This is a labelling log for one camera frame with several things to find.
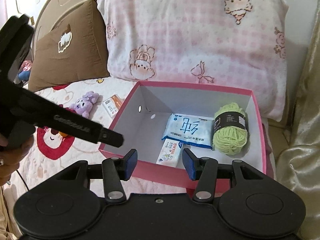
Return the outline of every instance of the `bed sheet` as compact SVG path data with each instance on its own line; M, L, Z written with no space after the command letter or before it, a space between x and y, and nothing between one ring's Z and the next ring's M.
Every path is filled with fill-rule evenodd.
M89 119L101 123L104 127L109 127L112 119L104 109L102 102L114 94L117 94L119 98L125 99L134 84L135 82L132 81L108 77L47 88L36 92L36 94L64 108L68 108L86 92L94 91L100 96L97 103L93 105ZM263 119L263 125L266 132L265 141L271 145L267 135L267 119ZM30 189L78 160L87 160L89 164L96 164L105 159L98 150L99 144L89 143L70 136L62 138L59 133L56 134L50 128L37 128L34 137L35 143L29 154L20 163L19 168L20 174ZM274 158L271 148L267 146L266 149L268 154L268 174L271 177L275 177ZM7 201L9 216L12 220L12 227L15 229L16 234L19 235L12 210L15 201L26 192L26 188L16 172L12 174L10 181L10 186L4 186L4 196ZM127 197L129 197L130 193L169 194L186 192L185 188L164 185L135 177L131 177L127 182L122 181L122 185ZM104 197L102 180L92 180L90 190L97 196Z

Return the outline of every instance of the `wet wipes package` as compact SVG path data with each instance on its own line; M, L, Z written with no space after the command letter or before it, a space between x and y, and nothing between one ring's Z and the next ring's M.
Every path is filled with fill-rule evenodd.
M175 168L177 166L181 151L182 142L165 139L156 163Z
M163 138L180 141L186 145L212 149L213 120L199 116L171 114Z

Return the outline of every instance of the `human hand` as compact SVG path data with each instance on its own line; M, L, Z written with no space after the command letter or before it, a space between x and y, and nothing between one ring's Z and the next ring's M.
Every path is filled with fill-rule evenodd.
M11 174L19 168L20 161L28 154L33 145L33 136L30 136L20 148L0 152L0 186L4 185ZM0 134L0 146L6 147L8 140Z

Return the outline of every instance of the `pink box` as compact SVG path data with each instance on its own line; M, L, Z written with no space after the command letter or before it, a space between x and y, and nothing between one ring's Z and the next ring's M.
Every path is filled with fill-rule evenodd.
M251 90L206 84L139 81L130 91L110 129L123 134L120 148L101 144L100 152L106 157L122 157L131 148L138 151L138 163L133 176L172 186L194 189L182 164L177 167L156 164L163 146L163 133L171 113L213 118L221 106L236 102L247 113L249 139L241 153L229 156L218 150L190 148L197 157L211 157L219 163L231 164L241 159L266 173L266 151L261 117L256 98ZM216 193L229 189L228 180L218 180Z

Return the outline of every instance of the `gold satin fabric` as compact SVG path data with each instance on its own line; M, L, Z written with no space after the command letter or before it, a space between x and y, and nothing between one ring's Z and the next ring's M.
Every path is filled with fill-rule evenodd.
M306 62L297 90L289 148L276 164L278 181L298 194L307 209L298 232L320 240L320 0Z

